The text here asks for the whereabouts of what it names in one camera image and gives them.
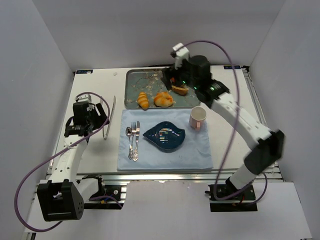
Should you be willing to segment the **metal serving tongs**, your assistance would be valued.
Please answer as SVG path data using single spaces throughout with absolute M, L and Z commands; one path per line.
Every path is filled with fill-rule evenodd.
M 113 119 L 113 115 L 114 115 L 115 108 L 116 108 L 116 102 L 117 102 L 117 98 L 114 95 L 113 96 L 112 108 L 110 109 L 110 115 L 109 115 L 109 118 L 108 118 L 108 124 L 104 125 L 103 129 L 102 129 L 102 135 L 103 135 L 103 139 L 104 140 L 107 140 L 109 132 L 111 130 L 112 119 Z

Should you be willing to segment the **round golden bread roll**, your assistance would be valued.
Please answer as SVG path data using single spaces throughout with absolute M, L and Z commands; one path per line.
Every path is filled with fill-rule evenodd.
M 167 108 L 174 104 L 174 99 L 168 92 L 158 92 L 153 102 L 157 107 Z

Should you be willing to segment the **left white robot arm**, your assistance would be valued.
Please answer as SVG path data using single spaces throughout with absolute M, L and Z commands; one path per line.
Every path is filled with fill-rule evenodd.
M 109 123 L 102 104 L 88 100 L 75 102 L 73 116 L 65 124 L 64 147 L 51 177 L 37 188 L 37 197 L 46 222 L 81 219 L 85 202 L 103 193 L 100 176 L 77 180 L 82 155 L 89 143 L 89 134 Z

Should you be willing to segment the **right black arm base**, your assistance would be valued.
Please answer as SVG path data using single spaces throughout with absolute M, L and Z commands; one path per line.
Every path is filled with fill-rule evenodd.
M 208 185 L 204 194 L 209 198 L 210 211 L 213 213 L 257 212 L 256 194 L 252 185 L 242 193 L 220 201 L 214 197 L 214 185 Z

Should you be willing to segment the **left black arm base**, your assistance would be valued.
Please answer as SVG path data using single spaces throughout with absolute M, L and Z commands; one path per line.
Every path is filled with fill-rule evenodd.
M 86 210 L 120 210 L 122 187 L 119 184 L 105 184 L 101 175 L 85 175 L 81 180 L 97 180 L 98 190 L 84 204 Z

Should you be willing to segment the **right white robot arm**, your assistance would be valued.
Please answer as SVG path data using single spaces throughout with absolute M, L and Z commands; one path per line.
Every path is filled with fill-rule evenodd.
M 238 197 L 258 175 L 282 158 L 285 134 L 281 130 L 272 131 L 240 107 L 229 88 L 213 79 L 205 56 L 185 58 L 164 68 L 162 74 L 161 80 L 169 90 L 184 86 L 193 89 L 200 102 L 233 126 L 231 137 L 238 133 L 250 148 L 242 166 L 225 181 L 220 194 L 218 186 L 214 185 L 211 193 L 214 199 L 225 201 Z

